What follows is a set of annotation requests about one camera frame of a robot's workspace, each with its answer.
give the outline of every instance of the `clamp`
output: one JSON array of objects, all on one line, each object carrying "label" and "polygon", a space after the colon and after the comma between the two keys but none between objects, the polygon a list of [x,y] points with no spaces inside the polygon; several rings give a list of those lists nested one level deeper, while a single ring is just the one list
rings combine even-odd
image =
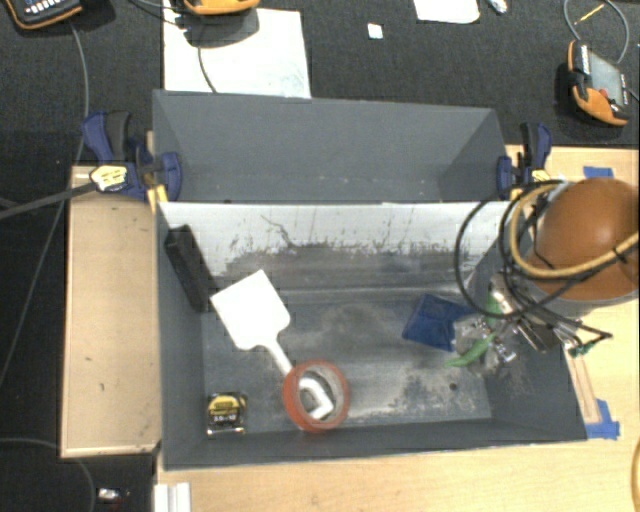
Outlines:
[{"label": "clamp", "polygon": [[544,165],[551,154],[551,132],[542,123],[522,123],[520,132],[524,153],[518,153],[517,166],[508,156],[498,159],[496,185],[500,199],[508,199],[514,187],[548,179],[548,175],[541,177],[540,174],[546,174]]},{"label": "clamp", "polygon": [[84,144],[100,163],[91,181],[100,192],[117,192],[139,201],[146,201],[151,187],[164,185],[169,201],[177,200],[182,186],[177,153],[154,159],[142,142],[129,137],[130,118],[129,112],[98,111],[83,121]]}]

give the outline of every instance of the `wooden table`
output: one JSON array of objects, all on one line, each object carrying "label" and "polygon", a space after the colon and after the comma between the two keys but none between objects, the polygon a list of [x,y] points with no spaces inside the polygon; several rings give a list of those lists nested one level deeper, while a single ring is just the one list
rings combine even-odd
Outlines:
[{"label": "wooden table", "polygon": [[[638,151],[554,148],[546,167],[576,180],[585,165],[612,168],[638,185]],[[111,200],[92,194],[71,207],[61,426],[67,457],[150,451],[160,439],[153,218],[141,204]],[[97,277],[93,269],[114,258],[122,272]],[[135,317],[135,329],[114,323],[118,317]],[[195,512],[631,511],[631,459],[640,436],[638,302],[597,310],[585,322],[614,334],[585,359],[595,395],[621,423],[617,441],[197,471],[159,467],[158,481],[190,482]]]}]

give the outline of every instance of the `scratch mark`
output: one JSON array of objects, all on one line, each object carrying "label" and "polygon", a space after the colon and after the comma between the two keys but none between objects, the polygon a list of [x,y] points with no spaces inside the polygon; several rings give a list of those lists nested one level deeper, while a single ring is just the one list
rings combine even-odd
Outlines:
[{"label": "scratch mark", "polygon": [[407,227],[404,230],[404,234],[402,235],[402,238],[398,242],[398,249],[402,249],[402,246],[404,245],[404,242],[407,239],[407,236],[409,235],[409,230],[411,229],[411,225],[413,224],[413,213],[415,212],[415,210],[416,210],[415,208],[411,208],[411,212],[409,213],[409,220],[407,222]]},{"label": "scratch mark", "polygon": [[309,241],[308,243],[312,243],[313,241],[313,230],[316,227],[316,215],[318,214],[318,209],[313,209],[313,217],[311,217],[311,227],[309,228]]},{"label": "scratch mark", "polygon": [[289,236],[289,232],[284,228],[284,226],[282,224],[278,224],[277,222],[273,222],[271,219],[267,219],[264,215],[260,215],[260,217],[262,217],[262,219],[267,224],[270,224],[271,226],[274,226],[275,228],[278,228],[278,231],[280,232],[280,236],[285,241],[285,243],[287,244],[288,247],[299,247],[298,244],[294,243],[293,240],[291,240],[291,237]]}]

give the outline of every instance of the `black carpet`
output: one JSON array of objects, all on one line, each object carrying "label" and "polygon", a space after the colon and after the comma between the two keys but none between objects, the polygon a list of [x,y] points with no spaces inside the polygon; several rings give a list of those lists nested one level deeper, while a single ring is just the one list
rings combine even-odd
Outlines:
[{"label": "black carpet", "polygon": [[[530,121],[544,123],[554,144],[637,147],[637,103],[623,129],[572,114],[563,74],[571,34],[562,2],[514,4],[509,14],[498,17],[480,0],[478,23],[452,26],[416,22],[410,0],[262,3],[302,11],[315,97],[491,107],[508,143],[520,143],[519,124]],[[594,5],[574,0],[570,12],[575,19]],[[631,27],[620,68],[637,90],[640,4],[618,5]],[[368,38],[369,22],[383,25],[383,40]],[[95,13],[75,17],[73,24],[86,55],[90,109],[128,110],[131,132],[144,133],[152,122],[150,92],[162,86],[161,22],[129,1],[110,0]],[[622,26],[608,9],[579,30],[601,55],[617,58]],[[78,50],[67,24],[25,33],[0,8],[0,198],[24,202],[64,188],[79,143],[82,86]],[[55,213],[55,207],[48,207],[0,223],[0,370]],[[64,283],[63,218],[0,387],[0,438],[49,443],[58,438]],[[119,510],[147,510],[151,457],[87,463],[97,486],[124,490]],[[50,448],[0,444],[2,510],[85,510],[84,478],[78,466],[57,461]]]}]

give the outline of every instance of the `red tape roll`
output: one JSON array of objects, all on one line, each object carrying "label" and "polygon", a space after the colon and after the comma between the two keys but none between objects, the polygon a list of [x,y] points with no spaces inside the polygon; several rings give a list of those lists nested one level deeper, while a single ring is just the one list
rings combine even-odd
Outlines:
[{"label": "red tape roll", "polygon": [[[324,384],[330,395],[333,411],[325,418],[315,419],[309,414],[302,401],[300,380],[312,378]],[[287,374],[282,385],[284,408],[291,420],[302,430],[320,434],[340,425],[349,412],[349,385],[344,375],[333,364],[322,360],[306,361],[294,366]]]}]

